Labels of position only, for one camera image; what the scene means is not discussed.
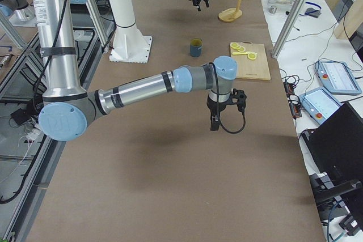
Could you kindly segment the dark teal HOME mug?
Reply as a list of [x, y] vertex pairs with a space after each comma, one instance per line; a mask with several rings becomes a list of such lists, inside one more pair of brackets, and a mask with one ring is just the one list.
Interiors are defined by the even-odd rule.
[[201, 56], [201, 52], [202, 52], [202, 39], [193, 38], [189, 44], [190, 56], [199, 57]]

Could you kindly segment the wooden mug tree rack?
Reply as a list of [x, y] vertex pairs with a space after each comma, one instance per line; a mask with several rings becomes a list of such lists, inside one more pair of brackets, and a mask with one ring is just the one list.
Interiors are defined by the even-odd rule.
[[218, 14], [218, 19], [225, 23], [231, 23], [237, 20], [242, 16], [242, 10], [240, 9], [241, 3], [243, 0], [237, 0], [236, 7], [232, 7], [226, 10], [221, 11]]

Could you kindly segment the bamboo cutting board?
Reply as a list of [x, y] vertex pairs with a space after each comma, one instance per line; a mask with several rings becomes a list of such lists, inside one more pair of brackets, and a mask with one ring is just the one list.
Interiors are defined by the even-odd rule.
[[230, 56], [237, 62], [237, 78], [238, 79], [254, 79], [254, 80], [271, 80], [267, 55], [264, 44], [254, 43], [238, 43], [245, 47], [245, 52], [255, 52], [258, 54], [256, 60], [249, 60], [246, 54], [232, 55], [232, 52], [237, 52], [230, 46]]

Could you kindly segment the large front lemon slice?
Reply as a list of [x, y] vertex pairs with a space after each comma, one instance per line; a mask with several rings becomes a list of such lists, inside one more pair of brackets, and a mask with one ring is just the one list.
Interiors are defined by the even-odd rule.
[[247, 53], [247, 58], [248, 58], [249, 60], [256, 60], [256, 59], [257, 59], [257, 56], [258, 56], [258, 54], [257, 54], [257, 53], [255, 53], [255, 52], [248, 52], [248, 53]]

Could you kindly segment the lemon slice middle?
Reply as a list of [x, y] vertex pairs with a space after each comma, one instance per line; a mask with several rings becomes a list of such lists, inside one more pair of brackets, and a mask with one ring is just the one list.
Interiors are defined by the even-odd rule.
[[236, 50], [237, 50], [238, 52], [245, 52], [245, 51], [246, 51], [245, 47], [243, 47], [243, 46], [238, 46], [238, 47], [236, 47]]

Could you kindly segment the lemon slice top right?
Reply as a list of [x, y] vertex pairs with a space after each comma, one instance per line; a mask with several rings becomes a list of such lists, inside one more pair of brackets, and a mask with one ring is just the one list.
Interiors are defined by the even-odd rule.
[[231, 43], [230, 46], [233, 48], [233, 49], [236, 49], [236, 47], [240, 46], [238, 43]]

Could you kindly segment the near blue teach pendant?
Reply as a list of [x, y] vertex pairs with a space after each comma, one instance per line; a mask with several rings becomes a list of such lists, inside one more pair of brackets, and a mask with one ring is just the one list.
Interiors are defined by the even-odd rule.
[[329, 119], [341, 106], [324, 87], [319, 87], [299, 96], [302, 107], [319, 125]]

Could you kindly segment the blue teach pendant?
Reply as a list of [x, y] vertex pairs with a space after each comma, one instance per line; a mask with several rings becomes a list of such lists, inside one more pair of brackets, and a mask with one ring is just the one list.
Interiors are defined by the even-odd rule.
[[362, 93], [345, 62], [318, 61], [316, 71], [322, 85], [332, 94], [360, 95]]
[[302, 107], [319, 125], [329, 119], [341, 106], [324, 87], [319, 87], [299, 96]]

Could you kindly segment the far blue teach pendant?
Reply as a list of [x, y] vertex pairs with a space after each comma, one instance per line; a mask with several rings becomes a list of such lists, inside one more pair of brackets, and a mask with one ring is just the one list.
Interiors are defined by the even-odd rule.
[[345, 62], [318, 61], [316, 71], [322, 85], [332, 94], [360, 95], [362, 93]]

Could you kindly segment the small black square pad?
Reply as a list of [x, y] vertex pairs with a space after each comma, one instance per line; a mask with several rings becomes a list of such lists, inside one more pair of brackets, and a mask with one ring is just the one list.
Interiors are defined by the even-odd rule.
[[321, 14], [320, 10], [316, 10], [314, 8], [307, 8], [305, 11], [305, 15], [311, 16], [313, 18], [318, 18]]

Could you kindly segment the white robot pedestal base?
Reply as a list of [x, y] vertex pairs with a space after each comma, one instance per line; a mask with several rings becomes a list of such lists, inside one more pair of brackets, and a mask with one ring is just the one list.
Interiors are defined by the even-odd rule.
[[112, 51], [113, 62], [146, 63], [149, 59], [151, 36], [137, 28], [132, 0], [109, 0], [116, 24]]

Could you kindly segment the aluminium frame post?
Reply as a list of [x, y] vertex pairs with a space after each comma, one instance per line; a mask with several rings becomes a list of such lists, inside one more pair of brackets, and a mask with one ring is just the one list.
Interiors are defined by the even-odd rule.
[[306, 0], [295, 0], [292, 9], [290, 10], [290, 13], [281, 29], [281, 32], [277, 38], [277, 41], [272, 49], [272, 58], [277, 59], [278, 55], [281, 53], [283, 46], [292, 31], [294, 24], [299, 16], [299, 13], [301, 11], [301, 8], [305, 4]]

